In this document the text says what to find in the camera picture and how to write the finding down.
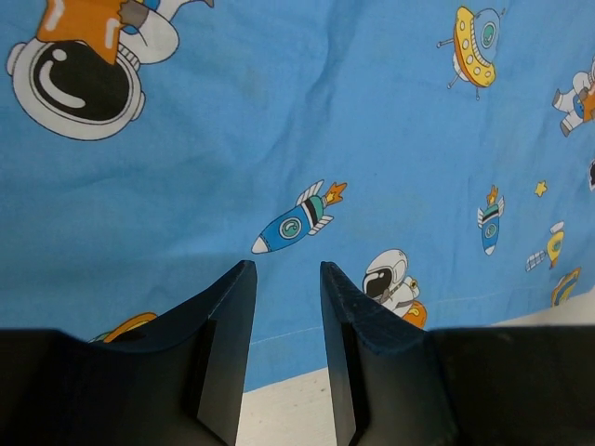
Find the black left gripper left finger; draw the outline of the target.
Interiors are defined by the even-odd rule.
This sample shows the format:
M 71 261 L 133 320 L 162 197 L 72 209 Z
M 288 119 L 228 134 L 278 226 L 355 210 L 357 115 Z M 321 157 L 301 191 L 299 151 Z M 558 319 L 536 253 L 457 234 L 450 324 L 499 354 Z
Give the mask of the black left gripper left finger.
M 5 445 L 233 445 L 257 294 L 253 262 L 114 340 L 1 333 Z

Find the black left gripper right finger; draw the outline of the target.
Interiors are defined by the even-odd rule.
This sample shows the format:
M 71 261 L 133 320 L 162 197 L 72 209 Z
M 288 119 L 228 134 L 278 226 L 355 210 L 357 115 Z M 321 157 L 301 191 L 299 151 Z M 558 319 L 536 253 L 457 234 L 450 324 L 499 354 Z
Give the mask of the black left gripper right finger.
M 320 267 L 340 445 L 590 445 L 589 325 L 425 331 Z

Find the blue space print cloth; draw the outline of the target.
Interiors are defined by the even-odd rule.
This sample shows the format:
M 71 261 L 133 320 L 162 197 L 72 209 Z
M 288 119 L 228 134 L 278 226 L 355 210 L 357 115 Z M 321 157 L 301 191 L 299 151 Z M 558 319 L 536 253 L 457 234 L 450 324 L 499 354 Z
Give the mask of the blue space print cloth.
M 1 323 L 84 339 L 258 268 L 246 384 L 323 365 L 319 266 L 427 329 L 594 286 L 590 1 L 5 1 Z

